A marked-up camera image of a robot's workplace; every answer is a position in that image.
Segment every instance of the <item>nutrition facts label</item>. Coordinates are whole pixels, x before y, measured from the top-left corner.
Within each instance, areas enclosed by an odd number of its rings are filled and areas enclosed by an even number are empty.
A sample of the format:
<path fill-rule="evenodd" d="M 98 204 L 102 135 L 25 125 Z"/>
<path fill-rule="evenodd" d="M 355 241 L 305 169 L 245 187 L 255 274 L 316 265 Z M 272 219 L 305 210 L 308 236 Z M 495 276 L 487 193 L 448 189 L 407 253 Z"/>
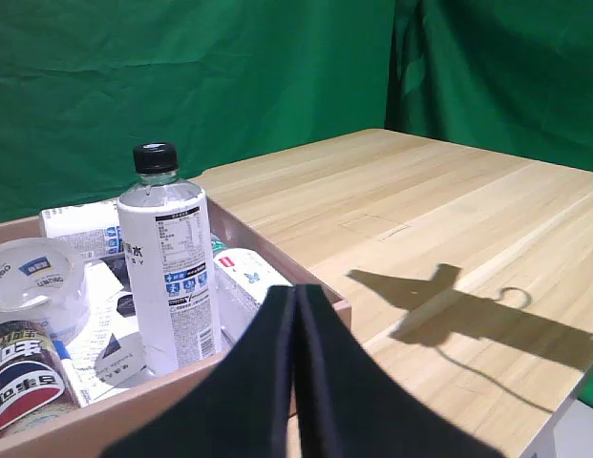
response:
<path fill-rule="evenodd" d="M 156 217 L 164 272 L 175 272 L 204 261 L 200 207 Z"/>

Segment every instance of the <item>wood grain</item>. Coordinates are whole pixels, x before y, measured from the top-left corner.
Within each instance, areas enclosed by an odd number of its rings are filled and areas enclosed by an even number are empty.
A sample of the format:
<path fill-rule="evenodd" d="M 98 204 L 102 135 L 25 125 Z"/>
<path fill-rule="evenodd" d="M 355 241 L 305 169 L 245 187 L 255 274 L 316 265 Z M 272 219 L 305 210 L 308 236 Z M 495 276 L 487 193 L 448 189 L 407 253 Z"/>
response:
<path fill-rule="evenodd" d="M 508 456 L 593 364 L 593 173 L 368 130 L 195 180 L 344 296 L 397 382 Z"/>

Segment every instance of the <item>plastic water bottle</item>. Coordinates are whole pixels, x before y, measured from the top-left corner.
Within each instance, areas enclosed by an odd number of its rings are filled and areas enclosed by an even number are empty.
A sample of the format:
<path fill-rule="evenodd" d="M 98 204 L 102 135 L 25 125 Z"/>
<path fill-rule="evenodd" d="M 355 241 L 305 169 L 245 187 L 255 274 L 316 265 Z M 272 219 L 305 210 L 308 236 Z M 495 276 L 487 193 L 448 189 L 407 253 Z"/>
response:
<path fill-rule="evenodd" d="M 221 349 L 206 193 L 177 175 L 170 143 L 133 150 L 139 183 L 117 201 L 139 332 L 164 375 Z"/>

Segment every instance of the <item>black bottle cap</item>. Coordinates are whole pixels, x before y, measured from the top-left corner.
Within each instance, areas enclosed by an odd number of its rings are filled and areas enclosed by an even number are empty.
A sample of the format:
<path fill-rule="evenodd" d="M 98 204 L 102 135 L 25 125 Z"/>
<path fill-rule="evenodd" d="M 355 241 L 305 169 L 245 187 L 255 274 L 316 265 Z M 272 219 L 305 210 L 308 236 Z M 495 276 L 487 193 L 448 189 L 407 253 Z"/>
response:
<path fill-rule="evenodd" d="M 162 174 L 178 169 L 178 152 L 172 143 L 146 143 L 133 148 L 138 174 Z"/>

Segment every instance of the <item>red label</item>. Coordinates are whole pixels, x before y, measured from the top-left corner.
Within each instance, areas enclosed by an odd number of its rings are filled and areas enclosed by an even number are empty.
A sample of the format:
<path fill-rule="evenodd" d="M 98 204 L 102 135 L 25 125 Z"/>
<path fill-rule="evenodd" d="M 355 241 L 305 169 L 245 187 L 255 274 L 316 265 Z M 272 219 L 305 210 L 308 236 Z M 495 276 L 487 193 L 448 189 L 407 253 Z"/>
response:
<path fill-rule="evenodd" d="M 226 258 L 220 258 L 220 262 L 222 263 L 222 265 L 224 267 L 234 267 L 235 263 L 232 261 L 232 259 L 226 257 Z"/>

